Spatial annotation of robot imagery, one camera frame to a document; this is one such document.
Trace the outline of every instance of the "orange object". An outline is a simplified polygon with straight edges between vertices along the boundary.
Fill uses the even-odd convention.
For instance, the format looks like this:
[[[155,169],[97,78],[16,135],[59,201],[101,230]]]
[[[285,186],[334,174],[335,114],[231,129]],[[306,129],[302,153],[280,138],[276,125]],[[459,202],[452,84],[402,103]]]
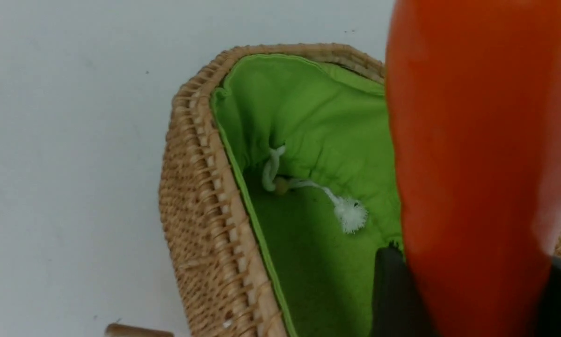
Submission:
[[[561,0],[397,0],[386,65],[407,262],[436,327],[531,335],[561,229]]]

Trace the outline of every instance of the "woven rattan basket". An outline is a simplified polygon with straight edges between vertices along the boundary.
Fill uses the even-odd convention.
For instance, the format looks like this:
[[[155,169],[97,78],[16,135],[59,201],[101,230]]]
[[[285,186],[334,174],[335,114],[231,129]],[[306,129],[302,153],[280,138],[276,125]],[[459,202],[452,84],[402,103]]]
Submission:
[[[178,288],[195,337],[284,337],[283,318],[210,111],[212,91],[254,54],[331,62],[383,82],[383,65],[341,44],[236,47],[173,100],[159,207]],[[561,237],[556,248],[561,256]]]

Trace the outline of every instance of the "black object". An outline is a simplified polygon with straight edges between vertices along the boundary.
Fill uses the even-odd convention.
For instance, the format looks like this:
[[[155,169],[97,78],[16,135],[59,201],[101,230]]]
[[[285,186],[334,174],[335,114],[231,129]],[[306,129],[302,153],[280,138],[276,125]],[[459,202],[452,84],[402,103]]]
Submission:
[[[438,337],[402,253],[394,244],[376,252],[371,337]],[[535,337],[561,337],[561,258],[553,257],[539,305]]]
[[[430,316],[394,244],[376,252],[372,337],[434,337]]]
[[[539,306],[536,337],[561,337],[561,258],[555,256],[552,262]]]

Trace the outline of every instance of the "white floor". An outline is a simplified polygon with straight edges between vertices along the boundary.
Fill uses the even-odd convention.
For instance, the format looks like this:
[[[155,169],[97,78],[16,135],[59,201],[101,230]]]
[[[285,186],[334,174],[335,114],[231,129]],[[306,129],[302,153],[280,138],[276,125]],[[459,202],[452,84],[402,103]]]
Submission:
[[[170,100],[224,49],[383,59],[392,0],[0,0],[0,337],[188,336],[157,206]]]

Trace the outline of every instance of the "green fabric lining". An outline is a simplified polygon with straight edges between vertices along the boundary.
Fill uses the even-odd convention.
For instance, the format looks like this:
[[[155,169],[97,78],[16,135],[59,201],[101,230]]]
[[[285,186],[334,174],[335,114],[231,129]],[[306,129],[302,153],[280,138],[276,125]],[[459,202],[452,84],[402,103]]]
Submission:
[[[383,86],[333,64],[254,55],[237,62],[211,106],[289,335],[366,336],[374,254],[401,244]],[[343,234],[318,189],[265,192],[268,149],[281,145],[280,174],[362,201],[366,227]]]

